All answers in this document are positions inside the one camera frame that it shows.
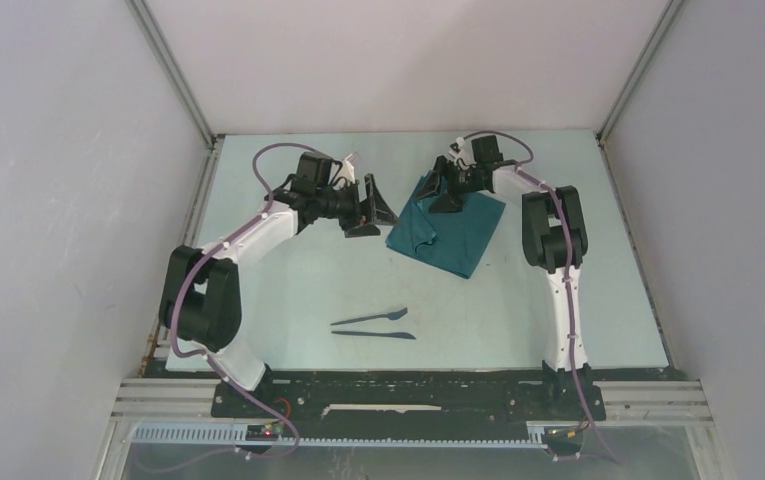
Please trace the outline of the teal cloth napkin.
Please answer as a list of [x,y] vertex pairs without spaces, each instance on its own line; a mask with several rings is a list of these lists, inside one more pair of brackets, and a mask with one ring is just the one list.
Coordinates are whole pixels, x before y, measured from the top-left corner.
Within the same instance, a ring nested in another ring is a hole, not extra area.
[[416,198],[429,175],[416,182],[388,234],[388,249],[463,279],[473,276],[498,227],[505,204],[481,193],[465,196],[457,213],[431,213],[430,198]]

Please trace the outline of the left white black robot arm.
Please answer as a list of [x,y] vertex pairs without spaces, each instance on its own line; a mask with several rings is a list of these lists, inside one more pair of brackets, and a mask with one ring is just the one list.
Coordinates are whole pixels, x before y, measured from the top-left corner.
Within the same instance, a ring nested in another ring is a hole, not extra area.
[[169,257],[159,317],[173,355],[202,358],[238,388],[235,402],[250,416],[270,411],[274,390],[262,382],[266,362],[240,333],[242,269],[320,219],[336,221],[347,238],[378,236],[381,227],[399,222],[373,174],[356,177],[356,157],[338,160],[304,147],[293,173],[276,187],[263,185],[264,202],[251,219],[202,247],[181,245]]

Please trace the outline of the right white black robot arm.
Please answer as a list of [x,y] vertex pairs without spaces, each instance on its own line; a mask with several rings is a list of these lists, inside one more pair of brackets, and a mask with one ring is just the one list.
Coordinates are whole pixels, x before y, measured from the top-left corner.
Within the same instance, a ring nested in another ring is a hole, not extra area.
[[481,130],[457,138],[439,156],[417,190],[434,214],[459,213],[466,197],[489,192],[521,212],[522,250],[527,263],[546,275],[552,299],[552,333],[545,363],[557,373],[574,373],[588,362],[579,320],[579,279],[588,251],[580,195],[573,186],[552,187],[527,173],[534,151],[522,140]]

